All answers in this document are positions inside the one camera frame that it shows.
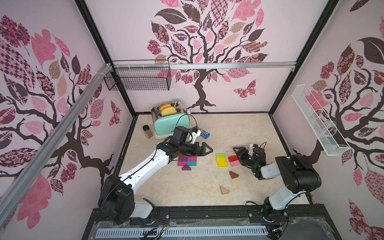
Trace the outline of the red block group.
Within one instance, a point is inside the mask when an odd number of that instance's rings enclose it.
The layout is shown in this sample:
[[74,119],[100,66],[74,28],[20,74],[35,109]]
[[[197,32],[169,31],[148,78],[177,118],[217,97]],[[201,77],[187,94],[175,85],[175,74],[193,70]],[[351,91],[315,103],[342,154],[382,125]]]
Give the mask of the red block group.
[[238,161],[239,159],[237,156],[229,156],[228,160],[229,160],[229,162],[234,162],[234,161]]

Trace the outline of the light pink block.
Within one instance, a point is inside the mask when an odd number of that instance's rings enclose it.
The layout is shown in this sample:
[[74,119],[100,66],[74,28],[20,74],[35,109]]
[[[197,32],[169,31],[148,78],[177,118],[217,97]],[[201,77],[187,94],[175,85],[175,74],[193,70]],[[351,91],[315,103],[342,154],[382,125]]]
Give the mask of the light pink block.
[[230,162],[230,165],[231,165],[232,167],[236,167],[236,166],[241,165],[241,163],[237,160],[237,161],[232,161],[232,162]]

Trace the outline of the yellow block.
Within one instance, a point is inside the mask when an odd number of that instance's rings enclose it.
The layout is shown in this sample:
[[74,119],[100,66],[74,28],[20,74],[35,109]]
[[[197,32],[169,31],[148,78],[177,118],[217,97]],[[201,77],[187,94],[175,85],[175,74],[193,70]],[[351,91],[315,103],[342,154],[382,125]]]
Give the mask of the yellow block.
[[226,163],[227,160],[226,160],[226,158],[216,158],[216,162],[217,163]]
[[218,163],[218,167],[220,167],[220,168],[227,168],[228,167],[228,163],[227,162],[220,162],[220,163]]

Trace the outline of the teal rectangular block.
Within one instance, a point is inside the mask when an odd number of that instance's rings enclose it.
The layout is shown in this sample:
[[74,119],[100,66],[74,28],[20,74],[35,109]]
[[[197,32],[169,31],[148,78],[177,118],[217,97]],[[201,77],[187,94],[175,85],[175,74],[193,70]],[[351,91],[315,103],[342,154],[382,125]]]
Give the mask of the teal rectangular block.
[[187,165],[190,166],[190,167],[191,166],[197,166],[197,162],[195,162],[195,161],[188,161]]

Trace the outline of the purple triangular wooden block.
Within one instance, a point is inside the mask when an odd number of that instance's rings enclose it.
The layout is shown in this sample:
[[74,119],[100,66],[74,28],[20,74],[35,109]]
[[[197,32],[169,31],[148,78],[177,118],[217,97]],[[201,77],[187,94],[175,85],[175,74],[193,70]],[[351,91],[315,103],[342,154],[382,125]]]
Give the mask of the purple triangular wooden block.
[[190,166],[188,166],[188,165],[184,165],[184,166],[182,167],[182,170],[183,170],[183,171],[191,171],[192,169],[191,169]]

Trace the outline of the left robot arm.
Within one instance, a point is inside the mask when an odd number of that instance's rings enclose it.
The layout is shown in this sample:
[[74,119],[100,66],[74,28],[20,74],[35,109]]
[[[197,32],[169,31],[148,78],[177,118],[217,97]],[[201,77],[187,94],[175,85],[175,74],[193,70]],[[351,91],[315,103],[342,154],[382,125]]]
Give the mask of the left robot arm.
[[111,175],[105,180],[98,206],[118,225],[132,218],[152,223],[156,217],[157,206],[146,199],[135,199],[135,194],[143,183],[180,154],[187,157],[204,157],[212,152],[213,149],[205,142],[161,142],[157,144],[155,151],[135,168],[120,176]]

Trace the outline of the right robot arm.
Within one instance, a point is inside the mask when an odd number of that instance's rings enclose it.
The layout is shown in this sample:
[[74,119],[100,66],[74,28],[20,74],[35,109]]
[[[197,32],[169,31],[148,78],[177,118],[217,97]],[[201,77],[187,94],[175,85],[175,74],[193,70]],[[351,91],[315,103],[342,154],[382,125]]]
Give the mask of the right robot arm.
[[288,206],[301,195],[319,188],[322,180],[313,165],[302,155],[275,157],[275,162],[266,162],[266,152],[259,145],[234,147],[240,164],[251,169],[258,180],[281,177],[282,186],[270,197],[264,200],[259,214],[267,222],[273,222],[278,214],[284,213]]

